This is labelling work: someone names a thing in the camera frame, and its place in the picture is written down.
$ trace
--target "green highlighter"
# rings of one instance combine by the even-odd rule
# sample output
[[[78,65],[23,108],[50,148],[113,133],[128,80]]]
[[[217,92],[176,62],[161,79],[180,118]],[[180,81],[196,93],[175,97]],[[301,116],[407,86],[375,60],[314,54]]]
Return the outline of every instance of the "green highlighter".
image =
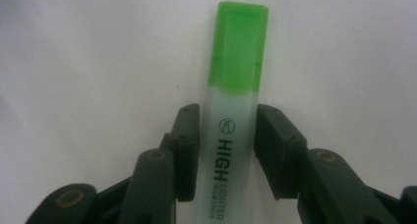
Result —
[[[193,224],[245,223],[268,8],[221,2],[203,116]]]

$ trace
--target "circular logo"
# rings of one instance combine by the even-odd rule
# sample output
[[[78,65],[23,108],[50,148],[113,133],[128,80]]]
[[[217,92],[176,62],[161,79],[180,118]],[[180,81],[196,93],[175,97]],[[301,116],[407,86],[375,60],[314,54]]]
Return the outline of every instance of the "circular logo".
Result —
[[[235,129],[235,124],[231,119],[223,119],[220,121],[218,127],[223,134],[231,134]]]

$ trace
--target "pen cap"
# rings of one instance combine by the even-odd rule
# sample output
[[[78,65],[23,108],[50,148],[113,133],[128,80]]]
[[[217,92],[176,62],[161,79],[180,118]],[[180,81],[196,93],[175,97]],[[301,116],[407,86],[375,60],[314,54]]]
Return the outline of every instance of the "pen cap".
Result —
[[[266,6],[218,5],[209,85],[228,94],[259,91],[267,21]]]

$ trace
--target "highlighter pen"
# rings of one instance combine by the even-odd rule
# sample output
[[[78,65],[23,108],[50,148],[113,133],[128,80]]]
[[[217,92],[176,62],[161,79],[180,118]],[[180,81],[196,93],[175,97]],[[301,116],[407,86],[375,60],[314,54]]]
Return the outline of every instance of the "highlighter pen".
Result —
[[[218,5],[193,224],[244,223],[268,8]]]

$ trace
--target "highlighter cap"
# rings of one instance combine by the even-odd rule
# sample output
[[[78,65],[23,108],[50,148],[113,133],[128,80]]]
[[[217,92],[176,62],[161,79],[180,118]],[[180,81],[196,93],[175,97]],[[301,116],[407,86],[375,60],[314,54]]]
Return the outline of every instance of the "highlighter cap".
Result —
[[[267,21],[262,5],[218,5],[208,85],[228,94],[259,91]]]

